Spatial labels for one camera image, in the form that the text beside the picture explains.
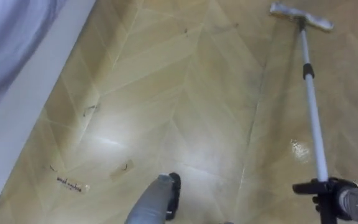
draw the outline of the herringbone floor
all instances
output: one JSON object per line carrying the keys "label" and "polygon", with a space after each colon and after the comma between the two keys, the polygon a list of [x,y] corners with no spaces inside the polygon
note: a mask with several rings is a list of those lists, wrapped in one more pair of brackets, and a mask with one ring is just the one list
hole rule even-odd
{"label": "herringbone floor", "polygon": [[[309,29],[311,61],[329,170],[358,182],[358,1],[283,2],[336,25]],[[319,223],[310,198],[291,192],[315,176],[296,25],[270,17],[270,3],[98,0],[5,187],[0,223],[123,223],[171,171],[183,178],[172,223]]]}

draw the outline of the fabric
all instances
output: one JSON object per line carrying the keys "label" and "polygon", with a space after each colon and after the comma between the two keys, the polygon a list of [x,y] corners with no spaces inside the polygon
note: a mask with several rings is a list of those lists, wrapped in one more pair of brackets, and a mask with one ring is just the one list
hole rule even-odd
{"label": "fabric", "polygon": [[0,0],[0,100],[65,1]]}

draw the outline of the mop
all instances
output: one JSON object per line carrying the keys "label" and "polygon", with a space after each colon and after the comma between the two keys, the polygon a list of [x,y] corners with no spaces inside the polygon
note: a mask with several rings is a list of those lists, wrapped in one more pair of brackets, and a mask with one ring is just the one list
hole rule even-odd
{"label": "mop", "polygon": [[313,197],[313,202],[316,204],[322,224],[336,224],[337,218],[358,222],[358,185],[352,181],[328,176],[323,136],[314,92],[314,71],[310,64],[306,39],[306,25],[329,32],[334,28],[334,24],[307,12],[286,7],[279,2],[272,4],[270,13],[275,16],[287,17],[297,22],[302,40],[303,79],[306,81],[317,179],[302,184],[294,184],[293,191],[300,195],[316,195]]}

